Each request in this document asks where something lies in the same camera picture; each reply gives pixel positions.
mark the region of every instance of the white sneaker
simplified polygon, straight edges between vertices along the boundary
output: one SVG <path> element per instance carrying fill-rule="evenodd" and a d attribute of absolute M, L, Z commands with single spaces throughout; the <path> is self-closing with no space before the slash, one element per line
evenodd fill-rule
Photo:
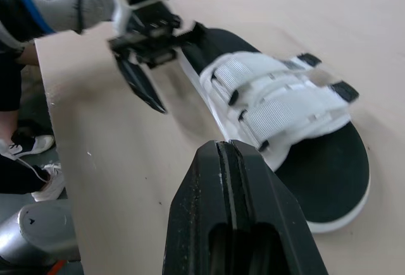
<path fill-rule="evenodd" d="M 12 160 L 26 155 L 40 154 L 49 150 L 55 143 L 52 135 L 41 135 L 28 137 L 22 134 L 13 135 L 13 143 L 8 147 L 8 151 L 3 153 L 4 157 Z"/>
<path fill-rule="evenodd" d="M 42 191 L 31 193 L 35 201 L 56 200 L 65 188 L 65 179 L 60 163 L 48 164 L 44 170 L 50 175 L 50 180 Z"/>

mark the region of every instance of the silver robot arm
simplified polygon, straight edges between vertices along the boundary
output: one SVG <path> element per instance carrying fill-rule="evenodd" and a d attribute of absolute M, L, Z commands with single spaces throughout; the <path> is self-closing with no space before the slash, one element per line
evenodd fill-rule
<path fill-rule="evenodd" d="M 118 35 L 134 8 L 157 0 L 0 0 L 0 52 L 34 38 L 113 21 Z"/>

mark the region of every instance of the black pants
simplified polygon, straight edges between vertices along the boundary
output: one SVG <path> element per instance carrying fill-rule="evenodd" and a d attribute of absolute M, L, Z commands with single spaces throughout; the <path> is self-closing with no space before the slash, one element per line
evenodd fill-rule
<path fill-rule="evenodd" d="M 39 176 L 47 180 L 46 172 L 34 166 Z M 0 155 L 0 193 L 26 194 L 39 191 L 46 183 L 28 167 Z"/>
<path fill-rule="evenodd" d="M 20 108 L 21 70 L 24 65 L 16 64 L 18 54 L 0 53 L 0 112 L 16 111 Z"/>

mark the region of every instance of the blue cable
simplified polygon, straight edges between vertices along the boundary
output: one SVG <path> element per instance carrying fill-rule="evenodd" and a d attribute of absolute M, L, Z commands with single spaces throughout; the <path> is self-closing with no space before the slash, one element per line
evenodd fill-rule
<path fill-rule="evenodd" d="M 32 19 L 38 26 L 46 33 L 46 34 L 53 34 L 55 31 L 49 27 L 49 25 L 43 19 L 41 13 L 35 7 L 35 4 L 32 0 L 22 0 L 24 2 L 25 7 L 30 12 Z"/>

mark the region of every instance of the light wood surface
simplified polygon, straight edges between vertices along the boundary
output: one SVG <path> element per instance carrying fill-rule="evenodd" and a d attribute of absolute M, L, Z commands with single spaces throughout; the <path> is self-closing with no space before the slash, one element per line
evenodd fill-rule
<path fill-rule="evenodd" d="M 330 274 L 402 274 L 405 258 L 404 0 L 173 0 L 278 57 L 308 51 L 361 94 L 354 124 L 368 149 L 370 199 L 346 228 L 316 236 Z M 173 63 L 152 72 L 168 107 L 140 101 L 119 74 L 105 23 L 37 43 L 49 112 L 87 275 L 160 274 L 170 202 L 196 149 L 219 139 Z"/>

